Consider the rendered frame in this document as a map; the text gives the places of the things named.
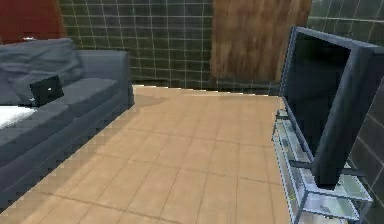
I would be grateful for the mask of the dark grey sofa cushion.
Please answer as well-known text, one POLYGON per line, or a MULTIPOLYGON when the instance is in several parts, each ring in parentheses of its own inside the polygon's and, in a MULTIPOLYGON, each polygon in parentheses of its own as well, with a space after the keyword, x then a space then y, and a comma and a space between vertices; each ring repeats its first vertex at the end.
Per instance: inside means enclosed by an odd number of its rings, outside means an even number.
POLYGON ((34 104, 30 84, 57 75, 62 86, 84 77, 82 59, 70 38, 0 45, 0 103, 34 104))

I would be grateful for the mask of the black laptop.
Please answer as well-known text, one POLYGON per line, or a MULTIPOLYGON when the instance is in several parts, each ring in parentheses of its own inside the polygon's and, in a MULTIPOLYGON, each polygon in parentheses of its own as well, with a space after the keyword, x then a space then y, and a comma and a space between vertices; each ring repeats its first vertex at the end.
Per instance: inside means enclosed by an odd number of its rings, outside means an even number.
POLYGON ((30 84, 30 90, 32 92, 30 101, 36 107, 46 105, 64 95, 57 75, 30 84))

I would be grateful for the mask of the glass television stand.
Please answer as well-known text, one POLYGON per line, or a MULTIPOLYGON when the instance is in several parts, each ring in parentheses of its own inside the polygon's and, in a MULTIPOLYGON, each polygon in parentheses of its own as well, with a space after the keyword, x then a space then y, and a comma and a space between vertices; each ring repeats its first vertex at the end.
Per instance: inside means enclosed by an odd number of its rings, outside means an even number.
POLYGON ((275 115, 271 141, 284 188, 288 224, 363 224, 373 199, 359 177, 345 164, 334 190, 318 188, 310 172, 311 159, 300 146, 285 110, 275 115))

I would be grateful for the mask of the dark grey sofa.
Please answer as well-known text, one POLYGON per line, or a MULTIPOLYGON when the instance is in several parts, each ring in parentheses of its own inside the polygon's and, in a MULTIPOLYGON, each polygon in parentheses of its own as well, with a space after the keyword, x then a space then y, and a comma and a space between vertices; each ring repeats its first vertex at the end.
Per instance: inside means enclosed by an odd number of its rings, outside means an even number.
POLYGON ((130 55, 78 50, 85 75, 46 105, 0 129, 0 212, 134 105, 130 55))

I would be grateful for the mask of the black television set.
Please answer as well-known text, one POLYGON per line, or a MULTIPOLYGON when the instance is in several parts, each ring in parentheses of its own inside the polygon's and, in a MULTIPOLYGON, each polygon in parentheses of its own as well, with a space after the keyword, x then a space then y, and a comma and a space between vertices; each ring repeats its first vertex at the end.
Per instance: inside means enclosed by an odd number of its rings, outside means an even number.
POLYGON ((334 189, 384 79, 384 47, 291 29, 279 96, 317 187, 334 189))

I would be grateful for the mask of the red wall panel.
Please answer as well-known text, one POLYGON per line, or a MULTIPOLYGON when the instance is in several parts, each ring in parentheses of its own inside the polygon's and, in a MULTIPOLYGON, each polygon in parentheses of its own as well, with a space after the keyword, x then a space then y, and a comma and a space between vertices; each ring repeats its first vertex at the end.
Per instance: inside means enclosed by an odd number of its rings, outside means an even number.
POLYGON ((0 44, 65 36, 59 0, 0 0, 0 44))

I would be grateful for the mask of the brown wooden door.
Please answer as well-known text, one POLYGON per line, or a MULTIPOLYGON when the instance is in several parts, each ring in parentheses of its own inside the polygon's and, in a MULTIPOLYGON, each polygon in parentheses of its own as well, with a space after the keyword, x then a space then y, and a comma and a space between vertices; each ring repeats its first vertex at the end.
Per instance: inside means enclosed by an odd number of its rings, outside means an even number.
POLYGON ((215 78, 278 81, 291 29, 312 0, 213 0, 210 72, 215 78))

